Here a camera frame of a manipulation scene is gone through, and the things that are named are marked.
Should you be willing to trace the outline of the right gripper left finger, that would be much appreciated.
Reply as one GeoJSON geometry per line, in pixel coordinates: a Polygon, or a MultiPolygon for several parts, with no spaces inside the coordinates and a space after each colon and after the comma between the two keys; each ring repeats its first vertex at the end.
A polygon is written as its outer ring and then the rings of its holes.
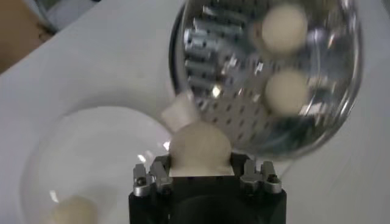
{"type": "Polygon", "coordinates": [[[169,176],[170,156],[158,156],[154,159],[149,171],[144,164],[133,168],[133,195],[147,197],[153,192],[168,195],[172,192],[173,178],[169,176]]]}

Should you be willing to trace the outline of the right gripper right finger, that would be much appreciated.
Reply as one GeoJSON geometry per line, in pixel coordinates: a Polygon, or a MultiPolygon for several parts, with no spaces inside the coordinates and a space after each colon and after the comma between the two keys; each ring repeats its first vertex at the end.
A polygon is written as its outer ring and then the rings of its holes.
{"type": "Polygon", "coordinates": [[[231,182],[231,194],[281,194],[282,182],[275,173],[271,161],[265,161],[257,170],[257,162],[247,155],[232,153],[231,165],[234,179],[231,182]]]}

